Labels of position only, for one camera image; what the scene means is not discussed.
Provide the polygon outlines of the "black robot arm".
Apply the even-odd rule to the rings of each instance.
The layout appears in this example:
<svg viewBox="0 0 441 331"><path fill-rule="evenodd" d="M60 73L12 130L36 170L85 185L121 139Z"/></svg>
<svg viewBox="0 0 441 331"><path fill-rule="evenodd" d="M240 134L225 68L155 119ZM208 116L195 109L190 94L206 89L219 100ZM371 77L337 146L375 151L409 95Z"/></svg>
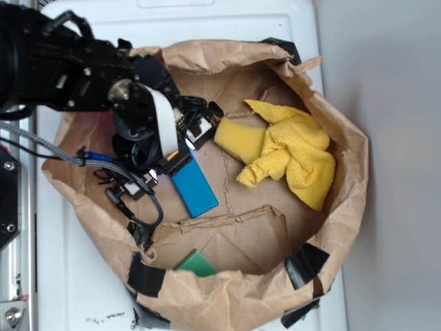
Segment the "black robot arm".
<svg viewBox="0 0 441 331"><path fill-rule="evenodd" d="M110 170L152 193L144 176L166 174L192 216L218 200L192 155L221 117L215 103L183 96L153 56L130 55L94 37L72 11L51 19L37 10L1 4L1 118L28 116L36 106L62 112L111 110L114 157L74 158Z"/></svg>

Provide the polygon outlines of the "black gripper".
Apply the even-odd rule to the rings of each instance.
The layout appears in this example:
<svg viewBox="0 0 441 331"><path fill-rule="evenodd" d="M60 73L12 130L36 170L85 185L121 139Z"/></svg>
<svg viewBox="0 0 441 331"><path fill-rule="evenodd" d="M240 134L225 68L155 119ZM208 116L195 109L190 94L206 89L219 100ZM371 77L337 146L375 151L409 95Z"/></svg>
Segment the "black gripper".
<svg viewBox="0 0 441 331"><path fill-rule="evenodd" d="M141 178L148 190L112 172L116 185L107 188L105 195L116 206L123 205L124 194L135 201L153 195L158 184L155 171L176 174L190 161L189 148L200 150L213 139L218 120L224 116L214 101L182 101L172 75L152 55L136 55L127 62L127 70L112 80L108 90L116 130L112 146L121 163L144 172Z"/></svg>

